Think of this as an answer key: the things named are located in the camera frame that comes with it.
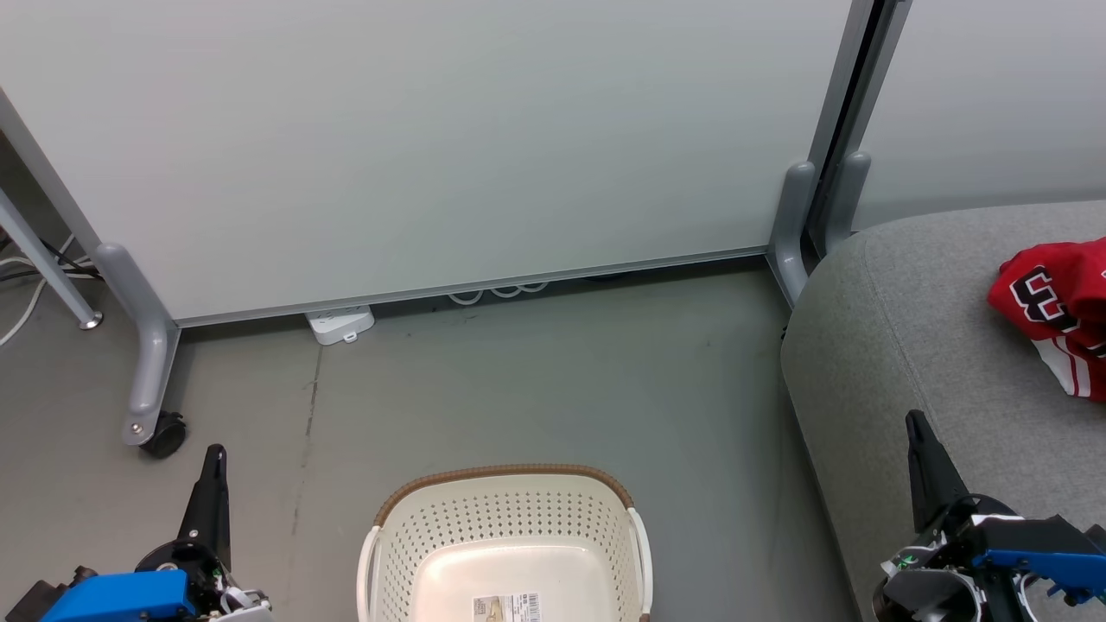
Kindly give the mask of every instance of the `desk leg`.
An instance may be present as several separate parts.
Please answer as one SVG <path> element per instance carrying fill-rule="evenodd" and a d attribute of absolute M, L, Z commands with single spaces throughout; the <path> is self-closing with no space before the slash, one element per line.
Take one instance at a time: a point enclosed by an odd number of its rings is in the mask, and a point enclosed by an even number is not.
<path fill-rule="evenodd" d="M 102 243 L 96 248 L 96 265 L 138 329 L 138 364 L 131 387 L 129 413 L 123 424 L 123 442 L 144 445 L 157 429 L 180 329 L 127 249 L 116 243 Z"/>
<path fill-rule="evenodd" d="M 23 216 L 15 210 L 8 195 L 0 190 L 0 227 L 3 227 L 15 246 L 27 255 L 27 258 L 34 263 L 34 268 L 42 274 L 42 278 L 54 288 L 62 302 L 76 315 L 82 330 L 94 329 L 100 325 L 104 317 L 100 311 L 93 311 L 84 297 L 81 296 L 73 282 L 58 265 L 56 258 L 46 250 L 39 237 L 31 230 Z"/>
<path fill-rule="evenodd" d="M 792 308 L 806 284 L 806 267 L 803 265 L 800 240 L 816 180 L 814 165 L 808 162 L 801 162 L 787 169 L 775 210 L 772 237 L 768 242 L 768 265 Z"/>

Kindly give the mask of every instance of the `white partition panel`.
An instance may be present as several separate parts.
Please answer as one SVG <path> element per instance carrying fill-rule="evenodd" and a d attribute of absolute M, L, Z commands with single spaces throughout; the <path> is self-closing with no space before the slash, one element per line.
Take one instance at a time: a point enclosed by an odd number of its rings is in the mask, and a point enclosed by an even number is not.
<path fill-rule="evenodd" d="M 176 319 L 768 242 L 849 0 L 7 0 L 0 85 Z"/>
<path fill-rule="evenodd" d="M 860 149 L 855 229 L 1106 198 L 1106 3 L 917 0 Z"/>

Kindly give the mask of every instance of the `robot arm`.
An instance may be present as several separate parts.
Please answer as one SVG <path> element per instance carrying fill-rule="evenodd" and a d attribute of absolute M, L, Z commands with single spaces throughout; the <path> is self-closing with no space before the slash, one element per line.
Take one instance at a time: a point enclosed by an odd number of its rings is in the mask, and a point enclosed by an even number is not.
<path fill-rule="evenodd" d="M 873 607 L 881 622 L 1035 622 L 1025 588 L 1053 581 L 1076 607 L 1106 603 L 1106 531 L 1082 532 L 1054 516 L 1024 519 L 985 495 L 969 494 L 926 416 L 906 418 L 917 539 L 883 568 Z"/>
<path fill-rule="evenodd" d="M 230 576 L 230 502 L 227 452 L 208 447 L 177 538 L 154 549 L 124 574 L 84 567 L 67 585 L 39 581 L 7 615 L 8 622 L 273 622 L 258 590 Z"/>

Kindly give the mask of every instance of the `white cable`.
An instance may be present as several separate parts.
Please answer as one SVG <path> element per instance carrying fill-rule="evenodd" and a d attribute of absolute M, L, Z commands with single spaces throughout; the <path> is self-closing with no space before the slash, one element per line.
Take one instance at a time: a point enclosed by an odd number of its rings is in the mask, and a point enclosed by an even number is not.
<path fill-rule="evenodd" d="M 82 268 L 86 268 L 87 266 L 84 265 L 84 263 L 81 263 L 81 261 L 82 260 L 77 260 L 74 263 L 81 266 Z M 0 266 L 6 266 L 8 263 L 24 263 L 24 265 L 30 266 L 32 268 L 34 267 L 34 263 L 30 259 L 28 259 L 25 257 L 9 257 L 8 259 L 0 259 Z M 93 278 L 95 278 L 95 277 L 93 277 L 91 274 L 81 274 L 81 273 L 73 273 L 73 272 L 66 272 L 66 276 L 69 278 L 71 278 L 71 279 L 93 279 Z M 39 286 L 36 288 L 34 288 L 34 293 L 31 296 L 31 302 L 29 302 L 27 304 L 27 311 L 23 312 L 23 317 L 20 318 L 18 322 L 15 322 L 15 325 L 12 326 L 10 331 L 8 331 L 8 334 L 3 335 L 3 338 L 0 339 L 0 345 L 3 345 L 6 343 L 8 343 L 9 341 L 11 341 L 11 338 L 15 336 L 15 333 L 18 333 L 19 330 L 23 328 L 23 324 L 25 324 L 27 321 L 31 318 L 31 313 L 34 312 L 34 307 L 39 303 L 39 298 L 42 297 L 42 290 L 45 287 L 46 287 L 46 280 L 45 279 L 42 279 L 41 281 L 39 281 Z"/>
<path fill-rule="evenodd" d="M 477 296 L 474 298 L 469 299 L 469 300 L 465 300 L 463 298 L 457 298 L 453 294 L 449 294 L 449 300 L 452 300 L 453 302 L 460 304 L 461 307 L 471 307 L 471 305 L 476 304 L 477 302 L 480 302 L 481 298 L 483 298 L 483 290 L 478 291 Z"/>
<path fill-rule="evenodd" d="M 503 293 L 503 292 L 499 291 L 495 288 L 491 288 L 491 292 L 494 293 L 495 296 L 500 297 L 500 298 L 514 298 L 514 297 L 519 296 L 520 293 L 522 293 L 522 288 L 514 288 L 514 291 L 512 291 L 510 293 Z"/>
<path fill-rule="evenodd" d="M 73 234 L 70 234 L 69 239 L 65 240 L 65 243 L 62 245 L 62 248 L 58 249 L 58 252 L 60 252 L 62 255 L 65 255 L 65 251 L 69 250 L 70 245 L 73 243 L 73 240 L 75 240 L 75 239 L 76 239 L 76 236 L 73 235 Z"/>
<path fill-rule="evenodd" d="M 15 325 L 12 326 L 10 331 L 8 331 L 8 334 L 3 335 L 3 339 L 0 339 L 0 345 L 8 343 L 8 341 L 10 341 L 11 338 L 15 336 L 15 333 L 19 332 L 19 329 L 23 328 L 23 324 L 25 324 L 27 320 L 31 317 L 31 312 L 34 311 L 34 305 L 39 303 L 39 297 L 42 296 L 42 289 L 44 287 L 46 287 L 46 280 L 42 279 L 41 281 L 39 281 L 39 287 L 34 288 L 34 293 L 31 296 L 31 302 L 30 304 L 27 305 L 27 311 L 23 311 L 23 317 L 20 318 L 18 322 L 15 322 Z"/>
<path fill-rule="evenodd" d="M 9 257 L 8 259 L 0 259 L 0 266 L 7 266 L 9 263 L 22 263 L 23 266 L 34 268 L 34 262 L 25 257 Z"/>

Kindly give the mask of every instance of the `gray floor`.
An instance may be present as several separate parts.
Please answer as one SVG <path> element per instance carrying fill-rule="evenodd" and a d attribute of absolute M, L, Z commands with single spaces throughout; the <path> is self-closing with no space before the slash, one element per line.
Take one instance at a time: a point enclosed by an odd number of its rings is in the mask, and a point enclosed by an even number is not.
<path fill-rule="evenodd" d="M 0 187 L 61 243 L 28 179 L 0 153 Z M 0 283 L 0 332 L 33 287 Z M 357 551 L 394 489 L 517 462 L 587 464 L 627 486 L 656 620 L 855 619 L 781 391 L 786 309 L 762 268 L 393 305 L 328 348 L 300 318 L 187 331 L 166 405 L 191 436 L 165 462 L 118 439 L 135 332 L 102 284 L 79 287 L 102 326 L 79 331 L 48 289 L 0 346 L 0 613 L 38 579 L 127 571 L 171 539 L 218 442 L 234 576 L 283 621 L 355 620 Z"/>

